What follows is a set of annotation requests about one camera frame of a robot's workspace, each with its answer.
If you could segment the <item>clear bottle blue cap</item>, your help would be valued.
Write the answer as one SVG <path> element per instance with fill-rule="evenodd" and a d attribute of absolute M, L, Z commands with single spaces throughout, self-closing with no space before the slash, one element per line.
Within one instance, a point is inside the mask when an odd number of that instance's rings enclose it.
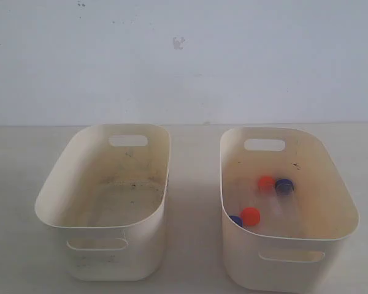
<path fill-rule="evenodd" d="M 287 178 L 277 179 L 272 196 L 273 225 L 275 233 L 285 238 L 304 237 L 304 225 L 295 195 L 295 186 Z"/>
<path fill-rule="evenodd" d="M 242 219 L 239 216 L 236 215 L 229 215 L 229 218 L 237 224 L 239 227 L 243 227 Z"/>

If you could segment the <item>cream plastic bin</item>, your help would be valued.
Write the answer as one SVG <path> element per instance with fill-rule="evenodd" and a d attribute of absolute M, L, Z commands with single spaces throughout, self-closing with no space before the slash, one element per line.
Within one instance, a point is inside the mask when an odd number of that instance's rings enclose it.
<path fill-rule="evenodd" d="M 295 186 L 304 237 L 258 235 L 239 227 L 249 205 L 233 184 L 240 177 L 290 179 Z M 272 210 L 274 191 L 251 205 Z M 308 293 L 320 285 L 341 247 L 359 224 L 359 214 L 322 142 L 296 129 L 236 127 L 220 140 L 223 262 L 238 285 L 270 292 Z"/>
<path fill-rule="evenodd" d="M 87 127 L 52 168 L 34 210 L 81 281 L 138 281 L 166 248 L 171 138 L 152 124 Z"/>

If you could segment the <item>clear bottle orange cap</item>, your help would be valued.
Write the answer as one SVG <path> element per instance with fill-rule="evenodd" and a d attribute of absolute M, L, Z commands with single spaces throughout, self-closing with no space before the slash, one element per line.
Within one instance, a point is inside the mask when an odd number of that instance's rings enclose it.
<path fill-rule="evenodd" d="M 258 235 L 276 236 L 281 232 L 278 215 L 269 208 L 245 207 L 240 212 L 242 227 Z"/>
<path fill-rule="evenodd" d="M 234 194 L 243 205 L 255 205 L 274 191 L 275 180 L 271 176 L 240 177 L 234 184 Z"/>

